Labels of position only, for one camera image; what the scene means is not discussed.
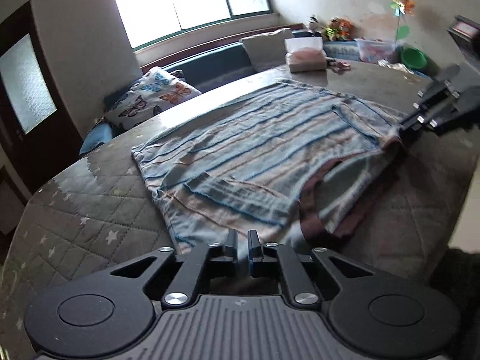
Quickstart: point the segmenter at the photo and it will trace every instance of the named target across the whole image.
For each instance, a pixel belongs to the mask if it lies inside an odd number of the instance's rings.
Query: green bowl
[[[400,55],[402,63],[413,71],[423,71],[427,67],[427,57],[414,48],[404,49]]]

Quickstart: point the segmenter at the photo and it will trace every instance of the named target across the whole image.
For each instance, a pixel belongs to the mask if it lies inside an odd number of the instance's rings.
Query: window sill
[[[242,32],[258,30],[280,25],[278,13],[267,13],[223,21],[221,23],[205,25],[201,28],[186,31],[157,43],[144,47],[135,52],[140,66],[147,65],[178,51],[224,38]]]

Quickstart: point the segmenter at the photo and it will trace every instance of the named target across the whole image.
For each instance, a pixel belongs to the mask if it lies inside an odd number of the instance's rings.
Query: quilted gray blanket
[[[368,64],[353,63],[352,68],[343,76],[328,72],[294,79],[316,86],[328,81],[332,91],[355,92],[404,112],[426,84],[408,83],[397,71]],[[131,148],[282,76],[290,78],[282,69],[264,72],[163,112],[81,159],[34,194],[13,238],[0,287],[0,345],[10,360],[33,356],[23,313],[43,288],[173,245]],[[342,252],[393,274],[428,277],[462,207],[479,143],[474,132],[441,139],[424,134]]]

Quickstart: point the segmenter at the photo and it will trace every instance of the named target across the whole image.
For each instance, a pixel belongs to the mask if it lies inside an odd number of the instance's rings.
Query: orange butterfly
[[[180,84],[177,82],[175,84],[175,88],[172,93],[165,94],[163,96],[160,96],[160,99],[168,101],[172,103],[173,105],[179,104],[179,96],[180,97],[185,97],[186,95],[189,95],[191,93],[191,90],[185,85]]]
[[[138,114],[138,111],[144,109],[147,105],[146,100],[142,99],[141,96],[138,96],[135,100],[135,104],[131,107],[127,108],[126,110],[122,111],[118,116],[128,116],[132,117]]]

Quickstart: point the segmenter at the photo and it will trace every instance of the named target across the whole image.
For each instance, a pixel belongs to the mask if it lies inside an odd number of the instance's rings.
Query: silver bolt
[[[318,301],[318,296],[310,292],[302,292],[295,296],[295,301],[300,304],[314,304]]]
[[[165,295],[165,302],[174,306],[184,304],[187,300],[188,296],[181,292],[172,292],[171,294]]]

